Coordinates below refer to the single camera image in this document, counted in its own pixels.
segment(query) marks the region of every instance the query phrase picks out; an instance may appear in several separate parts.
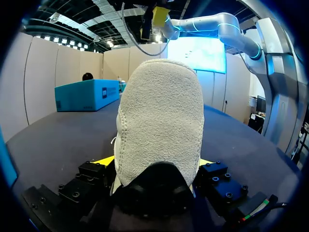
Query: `yellow clamp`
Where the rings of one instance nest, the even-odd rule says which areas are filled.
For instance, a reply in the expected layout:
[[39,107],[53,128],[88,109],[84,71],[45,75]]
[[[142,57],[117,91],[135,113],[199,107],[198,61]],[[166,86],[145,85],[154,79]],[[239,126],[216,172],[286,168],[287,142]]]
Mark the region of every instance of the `yellow clamp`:
[[164,7],[156,6],[153,10],[154,16],[153,16],[153,26],[155,27],[164,27],[166,17],[168,13],[170,12],[169,9],[166,9]]

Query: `cable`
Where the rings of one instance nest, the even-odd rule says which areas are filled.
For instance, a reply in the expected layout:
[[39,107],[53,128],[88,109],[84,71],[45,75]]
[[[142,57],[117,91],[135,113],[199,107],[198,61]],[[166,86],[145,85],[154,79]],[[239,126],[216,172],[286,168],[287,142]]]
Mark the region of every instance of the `cable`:
[[236,48],[236,50],[238,51],[238,54],[240,55],[240,58],[242,59],[243,63],[246,65],[247,69],[249,70],[249,72],[253,73],[254,72],[248,67],[247,63],[245,62],[245,60],[243,59],[241,52]]
[[134,45],[142,52],[142,53],[145,53],[146,55],[149,55],[151,57],[156,57],[156,56],[159,56],[162,52],[164,52],[164,50],[166,49],[166,47],[168,46],[169,42],[170,42],[170,39],[168,40],[168,42],[166,43],[165,47],[163,48],[162,51],[160,51],[158,54],[151,54],[151,53],[148,53],[146,52],[145,50],[143,50],[139,44],[135,41],[135,39],[133,38],[133,36],[131,35],[131,33],[129,32],[129,29],[127,28],[127,25],[126,25],[126,21],[125,21],[125,3],[123,2],[122,3],[122,6],[121,6],[121,19],[122,19],[122,22],[124,23],[124,26],[125,26],[125,29],[126,29],[126,32],[128,34],[128,36],[130,37],[131,41],[134,43]]
[[247,218],[244,222],[247,223],[248,221],[252,221],[255,218],[257,218],[260,215],[263,215],[265,213],[270,212],[273,209],[277,209],[277,208],[286,208],[287,207],[287,203],[277,203],[273,206],[270,207],[265,207],[264,209],[260,210],[259,212],[256,212],[255,214],[253,214],[252,216],[250,216],[249,218]]

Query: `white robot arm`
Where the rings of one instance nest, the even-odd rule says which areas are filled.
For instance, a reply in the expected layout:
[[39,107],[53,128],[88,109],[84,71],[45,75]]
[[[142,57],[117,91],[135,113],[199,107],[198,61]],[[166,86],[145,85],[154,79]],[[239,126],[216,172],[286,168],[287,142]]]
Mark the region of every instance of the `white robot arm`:
[[164,37],[171,40],[178,39],[181,31],[201,32],[218,30],[218,37],[224,44],[244,52],[253,60],[258,60],[262,55],[259,44],[240,32],[237,18],[229,13],[183,20],[170,19],[168,16],[164,27],[160,29]]
[[293,150],[308,104],[308,78],[294,53],[289,35],[273,18],[262,18],[246,35],[235,16],[219,13],[184,20],[170,19],[163,35],[178,39],[181,31],[218,30],[219,39],[246,54],[246,66],[260,80],[266,96],[263,135],[287,155]]

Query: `computer monitor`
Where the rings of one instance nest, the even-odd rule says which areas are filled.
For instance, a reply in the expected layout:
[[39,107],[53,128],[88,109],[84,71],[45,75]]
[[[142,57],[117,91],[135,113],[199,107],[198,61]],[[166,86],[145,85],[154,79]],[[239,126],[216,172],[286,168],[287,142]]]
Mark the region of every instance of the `computer monitor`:
[[257,96],[257,102],[256,102],[256,111],[257,112],[266,112],[266,100],[265,98],[261,96]]

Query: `ceiling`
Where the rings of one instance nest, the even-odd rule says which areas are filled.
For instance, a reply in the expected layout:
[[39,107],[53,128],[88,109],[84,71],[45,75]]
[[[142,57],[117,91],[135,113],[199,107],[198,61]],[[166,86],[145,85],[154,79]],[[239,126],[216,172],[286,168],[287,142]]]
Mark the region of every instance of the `ceiling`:
[[[111,49],[107,41],[112,41],[114,45],[131,43],[116,13],[121,10],[121,5],[122,0],[45,0],[35,15],[25,23],[25,27],[22,27],[22,31],[33,36],[47,35],[51,40],[54,37],[66,38],[68,43],[74,40],[88,44],[88,50],[104,52]],[[250,9],[237,0],[175,0],[169,5],[169,15],[172,19],[227,12],[238,18],[241,29],[248,29],[254,27],[253,19],[256,18]],[[129,10],[132,8],[135,7],[126,4],[125,9],[128,9],[128,12],[125,15],[128,16],[125,20],[136,41],[141,44],[154,42],[153,37],[148,41],[140,38],[142,15],[136,11],[138,8],[135,11]],[[50,23],[49,18],[55,12],[65,16],[66,20]],[[95,36],[99,36],[101,41],[94,43]],[[196,35],[182,33],[181,36]],[[217,37],[218,34],[217,31],[208,31],[203,32],[201,36]],[[231,47],[226,46],[225,49],[229,53],[236,53]]]

